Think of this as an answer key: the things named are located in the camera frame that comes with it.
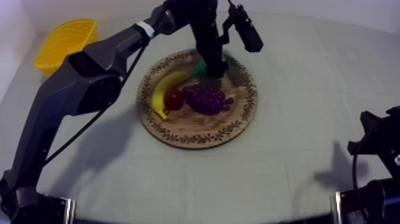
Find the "wall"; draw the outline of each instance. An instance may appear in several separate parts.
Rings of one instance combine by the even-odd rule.
[[[77,17],[97,20],[143,15],[163,0],[21,0],[40,32]],[[281,13],[355,24],[391,33],[400,33],[399,0],[233,0],[248,11]],[[219,0],[219,10],[227,1]]]
[[[26,52],[36,39],[36,31],[19,0],[0,1],[0,102]]]

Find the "wooden plate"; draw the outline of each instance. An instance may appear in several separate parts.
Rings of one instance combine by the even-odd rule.
[[[153,91],[164,76],[174,71],[193,73],[201,60],[195,49],[171,54],[150,68],[139,85],[136,102],[139,118],[152,136],[174,147],[198,150],[221,145],[245,130],[257,109],[257,89],[246,68],[231,56],[225,57],[229,69],[220,80],[221,90],[235,102],[230,111],[216,116],[199,114],[184,104],[179,111],[170,111],[168,119],[163,121],[151,108]],[[178,88],[198,82],[193,77]]]

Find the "white tablecloth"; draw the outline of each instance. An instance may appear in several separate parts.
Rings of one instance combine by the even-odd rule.
[[[219,24],[227,17],[219,14]],[[360,112],[380,116],[400,105],[399,36],[358,26],[252,13],[265,46],[243,49],[231,30],[225,50],[258,87],[253,122],[233,141],[182,151],[155,140],[136,118],[135,96],[147,69],[193,48],[190,28],[154,39],[119,100],[42,173],[38,190],[77,201],[77,216],[116,223],[272,223],[330,211],[329,194],[351,189],[349,140]],[[138,22],[100,23],[101,37]],[[0,170],[11,159],[44,78],[32,46],[0,106]],[[52,152],[93,114],[66,117]],[[377,157],[360,157],[360,185],[389,174]]]

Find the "plastic basket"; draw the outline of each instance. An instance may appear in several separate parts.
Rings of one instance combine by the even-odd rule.
[[[65,56],[81,51],[97,39],[95,20],[81,18],[63,23],[47,37],[36,56],[35,67],[49,77],[60,67]]]

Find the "yellow banana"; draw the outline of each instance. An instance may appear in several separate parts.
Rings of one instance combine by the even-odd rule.
[[[190,78],[189,73],[185,71],[175,71],[166,75],[155,87],[151,107],[163,120],[167,119],[167,115],[164,114],[163,110],[165,108],[164,94],[188,78]]]

